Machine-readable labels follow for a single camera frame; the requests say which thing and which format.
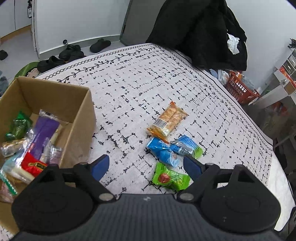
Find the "white desk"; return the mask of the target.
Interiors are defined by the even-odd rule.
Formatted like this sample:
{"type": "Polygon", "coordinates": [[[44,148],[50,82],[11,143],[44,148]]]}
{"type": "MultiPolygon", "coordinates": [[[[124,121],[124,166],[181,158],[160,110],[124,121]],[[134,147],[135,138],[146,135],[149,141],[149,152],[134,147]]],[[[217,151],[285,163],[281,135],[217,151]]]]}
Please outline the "white desk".
{"type": "Polygon", "coordinates": [[[295,81],[278,69],[274,72],[274,76],[277,78],[279,85],[267,94],[250,102],[250,104],[248,104],[249,106],[255,107],[256,109],[263,109],[286,97],[290,97],[293,103],[295,103],[295,81]]]}

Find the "red plastic basket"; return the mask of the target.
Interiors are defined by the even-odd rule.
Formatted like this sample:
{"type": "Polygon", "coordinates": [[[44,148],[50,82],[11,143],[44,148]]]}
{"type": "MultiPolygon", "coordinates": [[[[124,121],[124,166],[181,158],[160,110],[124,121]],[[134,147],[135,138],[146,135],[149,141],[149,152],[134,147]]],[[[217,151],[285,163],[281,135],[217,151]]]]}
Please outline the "red plastic basket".
{"type": "Polygon", "coordinates": [[[228,92],[241,105],[250,104],[256,98],[260,98],[260,94],[254,89],[250,90],[241,80],[242,76],[239,72],[230,71],[229,78],[225,85],[228,92]]]}

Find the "orange snack packet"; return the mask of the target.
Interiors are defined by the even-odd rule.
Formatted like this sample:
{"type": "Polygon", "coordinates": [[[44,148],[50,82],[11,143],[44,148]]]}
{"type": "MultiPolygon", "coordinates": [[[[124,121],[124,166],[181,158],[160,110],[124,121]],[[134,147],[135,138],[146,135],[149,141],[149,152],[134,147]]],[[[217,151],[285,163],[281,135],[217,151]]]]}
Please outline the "orange snack packet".
{"type": "Polygon", "coordinates": [[[15,197],[18,195],[18,191],[10,181],[3,181],[1,183],[1,202],[13,203],[15,197]]]}

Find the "brown cardboard box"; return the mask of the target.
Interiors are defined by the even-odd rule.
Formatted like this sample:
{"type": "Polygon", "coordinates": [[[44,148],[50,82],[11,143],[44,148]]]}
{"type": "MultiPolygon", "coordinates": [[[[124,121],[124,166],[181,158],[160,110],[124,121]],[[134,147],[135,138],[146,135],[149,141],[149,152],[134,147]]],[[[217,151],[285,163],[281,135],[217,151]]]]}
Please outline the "brown cardboard box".
{"type": "Polygon", "coordinates": [[[87,87],[19,77],[1,97],[1,225],[13,235],[54,235],[84,223],[95,202],[84,190],[96,125],[87,87]]]}

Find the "white paper on clothes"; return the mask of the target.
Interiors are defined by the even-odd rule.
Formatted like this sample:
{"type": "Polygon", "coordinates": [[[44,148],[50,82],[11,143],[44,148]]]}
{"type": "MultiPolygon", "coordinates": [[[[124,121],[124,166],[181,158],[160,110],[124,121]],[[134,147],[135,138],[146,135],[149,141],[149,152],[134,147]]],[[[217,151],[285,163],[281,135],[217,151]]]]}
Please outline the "white paper on clothes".
{"type": "Polygon", "coordinates": [[[239,50],[238,50],[238,44],[239,44],[239,38],[237,37],[234,37],[233,35],[231,34],[227,34],[228,35],[228,40],[227,40],[227,46],[228,46],[228,49],[230,50],[230,52],[233,54],[233,55],[236,55],[239,53],[239,50]]]}

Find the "dark green snack packet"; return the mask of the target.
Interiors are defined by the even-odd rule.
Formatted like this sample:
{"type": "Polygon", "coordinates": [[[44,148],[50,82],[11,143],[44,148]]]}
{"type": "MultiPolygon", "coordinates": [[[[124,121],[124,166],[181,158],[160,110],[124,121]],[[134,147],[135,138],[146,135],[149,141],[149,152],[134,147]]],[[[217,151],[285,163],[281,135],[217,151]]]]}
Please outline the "dark green snack packet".
{"type": "Polygon", "coordinates": [[[10,126],[9,132],[5,134],[6,141],[22,139],[31,128],[32,124],[33,121],[25,113],[19,111],[10,126]]]}

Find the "red candy bar wrapper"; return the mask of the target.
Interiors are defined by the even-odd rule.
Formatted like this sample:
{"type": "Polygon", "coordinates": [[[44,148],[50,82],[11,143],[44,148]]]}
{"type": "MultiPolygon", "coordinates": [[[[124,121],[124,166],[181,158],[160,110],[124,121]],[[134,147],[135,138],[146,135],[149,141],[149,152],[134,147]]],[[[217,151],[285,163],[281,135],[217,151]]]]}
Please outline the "red candy bar wrapper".
{"type": "Polygon", "coordinates": [[[21,167],[34,177],[37,177],[48,165],[37,160],[30,153],[26,153],[22,162],[21,167]]]}

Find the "patterned white bed blanket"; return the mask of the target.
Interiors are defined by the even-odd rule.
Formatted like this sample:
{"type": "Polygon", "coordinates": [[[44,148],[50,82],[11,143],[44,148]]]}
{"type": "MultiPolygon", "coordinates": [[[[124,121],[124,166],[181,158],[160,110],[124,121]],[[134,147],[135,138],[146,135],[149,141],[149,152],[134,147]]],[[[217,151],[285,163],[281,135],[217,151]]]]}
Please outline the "patterned white bed blanket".
{"type": "Polygon", "coordinates": [[[280,240],[282,207],[267,186],[272,141],[206,72],[142,44],[18,77],[1,97],[1,141],[24,113],[62,130],[58,165],[36,134],[3,178],[14,240],[280,240]]]}

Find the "clear white snack packet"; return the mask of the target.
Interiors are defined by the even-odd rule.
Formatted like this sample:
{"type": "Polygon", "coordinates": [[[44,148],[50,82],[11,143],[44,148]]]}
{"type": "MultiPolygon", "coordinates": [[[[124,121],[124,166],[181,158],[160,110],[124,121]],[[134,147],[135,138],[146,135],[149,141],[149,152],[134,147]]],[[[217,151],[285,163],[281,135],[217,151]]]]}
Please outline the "clear white snack packet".
{"type": "Polygon", "coordinates": [[[6,175],[10,175],[23,183],[29,184],[34,180],[34,176],[21,167],[22,160],[23,152],[18,152],[6,158],[1,169],[6,175]]]}

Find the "white drawer organizer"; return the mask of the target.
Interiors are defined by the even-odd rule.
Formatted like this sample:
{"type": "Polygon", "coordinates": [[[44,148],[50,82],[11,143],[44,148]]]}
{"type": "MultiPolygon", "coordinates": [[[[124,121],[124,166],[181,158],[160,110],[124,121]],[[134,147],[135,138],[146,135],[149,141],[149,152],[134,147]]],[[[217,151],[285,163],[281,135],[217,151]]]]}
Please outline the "white drawer organizer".
{"type": "Polygon", "coordinates": [[[284,62],[283,66],[290,78],[295,81],[296,78],[296,54],[295,49],[288,55],[287,60],[284,62]]]}

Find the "purple snack bag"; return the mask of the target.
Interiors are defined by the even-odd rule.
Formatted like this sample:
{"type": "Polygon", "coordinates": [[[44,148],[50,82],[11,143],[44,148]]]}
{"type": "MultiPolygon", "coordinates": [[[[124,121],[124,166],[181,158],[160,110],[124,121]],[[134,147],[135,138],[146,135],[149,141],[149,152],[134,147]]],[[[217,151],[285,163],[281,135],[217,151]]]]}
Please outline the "purple snack bag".
{"type": "Polygon", "coordinates": [[[28,153],[39,160],[44,152],[48,141],[55,144],[59,133],[62,130],[60,120],[53,114],[40,110],[37,122],[33,129],[33,140],[28,149],[28,153]]]}

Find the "light green snack packet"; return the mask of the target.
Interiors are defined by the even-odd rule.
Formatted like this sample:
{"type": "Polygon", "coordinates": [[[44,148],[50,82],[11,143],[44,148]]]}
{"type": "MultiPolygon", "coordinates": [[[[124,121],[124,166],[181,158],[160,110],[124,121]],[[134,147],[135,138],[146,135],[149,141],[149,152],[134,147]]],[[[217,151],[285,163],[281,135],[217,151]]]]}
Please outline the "light green snack packet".
{"type": "Polygon", "coordinates": [[[166,165],[158,163],[152,178],[152,183],[178,192],[189,187],[190,179],[188,175],[177,173],[168,169],[166,165]]]}

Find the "green pastry packet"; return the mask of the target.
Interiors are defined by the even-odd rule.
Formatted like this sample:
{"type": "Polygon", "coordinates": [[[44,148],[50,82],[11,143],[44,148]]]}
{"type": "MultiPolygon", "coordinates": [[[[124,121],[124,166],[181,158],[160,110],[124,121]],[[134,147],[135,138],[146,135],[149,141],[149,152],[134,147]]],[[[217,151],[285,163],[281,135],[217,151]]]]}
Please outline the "green pastry packet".
{"type": "Polygon", "coordinates": [[[27,139],[13,140],[1,144],[1,154],[4,158],[10,157],[27,146],[27,139]]]}

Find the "blue green snack packet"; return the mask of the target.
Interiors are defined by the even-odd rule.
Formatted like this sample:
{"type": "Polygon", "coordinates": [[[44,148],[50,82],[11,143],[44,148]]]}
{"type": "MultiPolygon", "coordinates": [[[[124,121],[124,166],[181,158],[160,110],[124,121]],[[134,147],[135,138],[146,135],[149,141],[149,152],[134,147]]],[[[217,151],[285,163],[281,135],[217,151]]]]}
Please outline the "blue green snack packet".
{"type": "Polygon", "coordinates": [[[189,155],[195,159],[203,154],[202,148],[186,135],[172,141],[170,149],[181,156],[189,155]]]}

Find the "black clothes pile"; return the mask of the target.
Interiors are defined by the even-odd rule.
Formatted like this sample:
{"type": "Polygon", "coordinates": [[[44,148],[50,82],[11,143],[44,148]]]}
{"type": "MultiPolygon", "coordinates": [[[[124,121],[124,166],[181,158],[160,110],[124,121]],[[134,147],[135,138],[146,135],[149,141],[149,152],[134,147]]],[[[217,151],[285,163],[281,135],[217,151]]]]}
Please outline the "black clothes pile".
{"type": "Polygon", "coordinates": [[[178,50],[204,69],[247,69],[247,36],[226,1],[165,1],[147,42],[178,50]],[[227,46],[239,38],[239,53],[227,46]]]}

